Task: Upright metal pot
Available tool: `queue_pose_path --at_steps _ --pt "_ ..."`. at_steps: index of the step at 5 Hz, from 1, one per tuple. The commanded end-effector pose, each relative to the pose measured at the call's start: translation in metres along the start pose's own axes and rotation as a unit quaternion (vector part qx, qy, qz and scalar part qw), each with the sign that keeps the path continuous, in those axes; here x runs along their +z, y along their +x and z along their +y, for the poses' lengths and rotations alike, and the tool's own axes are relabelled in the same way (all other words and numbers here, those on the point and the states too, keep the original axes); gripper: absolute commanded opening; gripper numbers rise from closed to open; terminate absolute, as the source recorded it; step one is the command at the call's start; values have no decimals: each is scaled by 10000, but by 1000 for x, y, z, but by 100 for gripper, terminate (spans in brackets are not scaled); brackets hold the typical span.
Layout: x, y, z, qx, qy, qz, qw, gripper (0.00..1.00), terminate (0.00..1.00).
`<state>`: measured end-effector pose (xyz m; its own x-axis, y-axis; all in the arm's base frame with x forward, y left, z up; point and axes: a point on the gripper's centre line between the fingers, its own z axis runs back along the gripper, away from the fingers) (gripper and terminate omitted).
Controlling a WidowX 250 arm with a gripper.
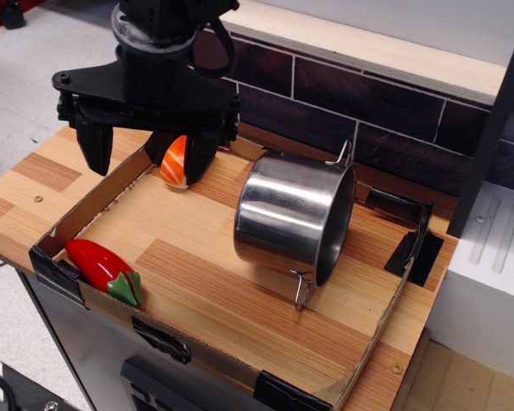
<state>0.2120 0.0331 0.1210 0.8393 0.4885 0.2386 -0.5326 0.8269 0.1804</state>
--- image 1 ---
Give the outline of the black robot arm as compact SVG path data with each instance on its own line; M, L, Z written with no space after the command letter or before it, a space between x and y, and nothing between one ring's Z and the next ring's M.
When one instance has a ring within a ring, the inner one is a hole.
M105 176L113 129L158 133L164 141L185 134L184 175L198 182L219 146L236 139L241 96L212 83L226 76L236 51L222 14L237 1L121 1L111 15L117 59L106 65L60 71L58 117L76 131L88 167ZM228 57L222 68L197 65L194 43L209 25Z

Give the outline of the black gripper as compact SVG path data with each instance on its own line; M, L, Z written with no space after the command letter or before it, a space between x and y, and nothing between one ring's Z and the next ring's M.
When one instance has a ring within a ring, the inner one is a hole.
M90 170L106 176L113 128L187 134L184 175L199 182L218 143L234 140L242 98L204 79L183 58L152 59L121 49L112 63L63 70L52 77L60 119L76 128Z

